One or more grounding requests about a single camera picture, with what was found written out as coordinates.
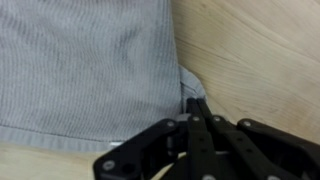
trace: wooden table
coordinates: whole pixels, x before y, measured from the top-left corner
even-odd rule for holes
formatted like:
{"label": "wooden table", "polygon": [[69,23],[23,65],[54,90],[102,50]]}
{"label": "wooden table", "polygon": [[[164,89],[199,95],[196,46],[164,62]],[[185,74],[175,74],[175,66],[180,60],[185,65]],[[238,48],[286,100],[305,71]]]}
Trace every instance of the wooden table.
{"label": "wooden table", "polygon": [[[174,0],[179,61],[215,113],[320,143],[320,0]],[[0,179],[92,179],[101,153],[0,144]]]}

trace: towel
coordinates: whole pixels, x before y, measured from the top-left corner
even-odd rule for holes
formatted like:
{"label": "towel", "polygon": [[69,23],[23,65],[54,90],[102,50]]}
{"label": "towel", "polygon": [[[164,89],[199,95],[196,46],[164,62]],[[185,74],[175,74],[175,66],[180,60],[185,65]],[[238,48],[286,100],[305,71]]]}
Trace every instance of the towel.
{"label": "towel", "polygon": [[0,140],[110,150],[188,97],[169,0],[0,0]]}

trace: screw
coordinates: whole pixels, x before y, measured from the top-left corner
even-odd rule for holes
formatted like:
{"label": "screw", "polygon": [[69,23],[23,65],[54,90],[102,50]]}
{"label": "screw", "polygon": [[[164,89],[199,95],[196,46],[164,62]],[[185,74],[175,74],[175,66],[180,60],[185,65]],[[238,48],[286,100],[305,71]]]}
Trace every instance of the screw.
{"label": "screw", "polygon": [[210,174],[206,174],[202,177],[202,180],[216,180],[216,178]]}
{"label": "screw", "polygon": [[106,171],[110,171],[111,169],[113,169],[115,167],[115,163],[114,161],[107,161],[105,163],[103,163],[103,169],[106,170]]}
{"label": "screw", "polygon": [[251,126],[251,123],[249,121],[245,121],[243,124],[246,126]]}
{"label": "screw", "polygon": [[220,119],[220,117],[218,117],[218,116],[215,116],[214,118],[213,118],[215,121],[217,121],[217,122],[219,122],[221,119]]}
{"label": "screw", "polygon": [[200,121],[200,118],[197,117],[197,116],[193,117],[192,119],[193,119],[194,121]]}
{"label": "screw", "polygon": [[167,123],[167,125],[168,125],[169,127],[173,127],[173,126],[174,126],[174,123],[173,123],[172,121],[169,121],[169,122]]}
{"label": "screw", "polygon": [[277,176],[270,175],[268,176],[267,180],[281,180],[281,179],[278,178]]}

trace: hole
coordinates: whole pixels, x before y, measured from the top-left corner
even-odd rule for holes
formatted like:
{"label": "hole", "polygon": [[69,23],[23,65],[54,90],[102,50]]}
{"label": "hole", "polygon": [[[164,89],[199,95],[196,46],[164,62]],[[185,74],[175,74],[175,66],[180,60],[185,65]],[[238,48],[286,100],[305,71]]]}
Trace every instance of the hole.
{"label": "hole", "polygon": [[122,171],[126,174],[130,174],[134,172],[134,170],[135,170],[134,164],[126,164],[122,167]]}
{"label": "hole", "polygon": [[247,149],[246,150],[248,153],[253,153],[252,149]]}

